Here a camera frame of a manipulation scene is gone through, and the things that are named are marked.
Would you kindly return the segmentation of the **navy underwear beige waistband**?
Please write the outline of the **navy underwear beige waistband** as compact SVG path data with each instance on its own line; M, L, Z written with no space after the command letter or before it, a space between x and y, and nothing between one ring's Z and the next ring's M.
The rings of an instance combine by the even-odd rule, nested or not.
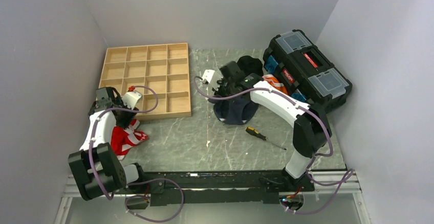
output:
M257 112L259 105L245 98L230 100L209 100L213 104L216 118L227 125L244 125Z

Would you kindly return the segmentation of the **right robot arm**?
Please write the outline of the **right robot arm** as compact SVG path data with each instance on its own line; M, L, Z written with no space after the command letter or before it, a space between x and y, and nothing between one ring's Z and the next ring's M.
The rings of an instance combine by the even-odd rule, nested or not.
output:
M293 129L294 152L283 170L282 184L294 191L302 183L318 149L330 138L330 125L320 104L307 104L274 88L258 73L243 71L231 61L218 72L207 70L203 83L213 91L216 117L230 125L244 125L259 106L274 112Z

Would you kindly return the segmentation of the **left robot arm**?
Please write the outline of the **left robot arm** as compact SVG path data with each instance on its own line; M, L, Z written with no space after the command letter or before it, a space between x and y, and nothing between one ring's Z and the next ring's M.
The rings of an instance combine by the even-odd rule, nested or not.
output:
M102 87L95 91L88 117L90 126L80 149L68 157L78 191L84 200L128 187L134 193L146 189L147 179L139 174L139 165L122 166L112 147L115 126L128 127L138 109L136 105L143 95L129 91L120 95L114 87Z

